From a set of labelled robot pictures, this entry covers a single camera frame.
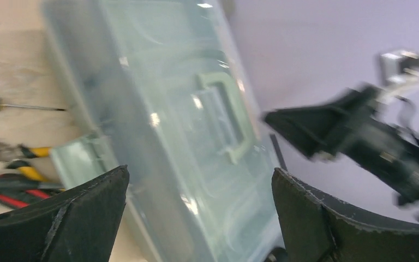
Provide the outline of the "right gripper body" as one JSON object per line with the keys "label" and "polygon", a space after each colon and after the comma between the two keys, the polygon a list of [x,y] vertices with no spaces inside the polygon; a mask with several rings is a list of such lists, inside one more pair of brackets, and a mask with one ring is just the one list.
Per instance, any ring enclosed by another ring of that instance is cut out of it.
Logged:
{"label": "right gripper body", "polygon": [[371,119],[358,129],[343,153],[395,190],[395,205],[419,201],[419,147],[402,138],[394,127]]}

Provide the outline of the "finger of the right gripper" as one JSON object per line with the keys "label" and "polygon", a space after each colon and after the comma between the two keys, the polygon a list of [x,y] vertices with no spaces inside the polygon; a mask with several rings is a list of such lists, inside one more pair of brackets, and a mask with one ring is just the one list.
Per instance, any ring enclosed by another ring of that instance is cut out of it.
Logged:
{"label": "finger of the right gripper", "polygon": [[321,152],[335,156],[370,119],[378,94],[377,87],[366,85],[326,104],[267,112],[263,120],[306,158]]}

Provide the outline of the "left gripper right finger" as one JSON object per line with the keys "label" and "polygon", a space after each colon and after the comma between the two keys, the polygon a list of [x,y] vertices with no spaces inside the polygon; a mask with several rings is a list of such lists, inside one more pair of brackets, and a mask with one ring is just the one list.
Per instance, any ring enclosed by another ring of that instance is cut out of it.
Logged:
{"label": "left gripper right finger", "polygon": [[419,261],[419,224],[361,209],[281,168],[272,193],[287,261]]}

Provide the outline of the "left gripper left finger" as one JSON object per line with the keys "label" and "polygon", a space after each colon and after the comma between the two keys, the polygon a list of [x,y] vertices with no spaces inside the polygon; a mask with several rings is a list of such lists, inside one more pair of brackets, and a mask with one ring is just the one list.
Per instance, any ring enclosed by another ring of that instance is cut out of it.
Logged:
{"label": "left gripper left finger", "polygon": [[0,214],[0,261],[108,261],[125,208],[126,166]]}

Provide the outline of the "green plastic tool box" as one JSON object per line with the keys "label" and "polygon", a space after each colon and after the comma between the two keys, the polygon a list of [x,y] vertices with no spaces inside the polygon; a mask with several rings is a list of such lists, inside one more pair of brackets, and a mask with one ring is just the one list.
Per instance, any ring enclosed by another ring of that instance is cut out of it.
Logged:
{"label": "green plastic tool box", "polygon": [[218,1],[42,1],[47,53],[83,136],[67,188],[119,165],[148,261],[265,261],[284,247],[279,165]]}

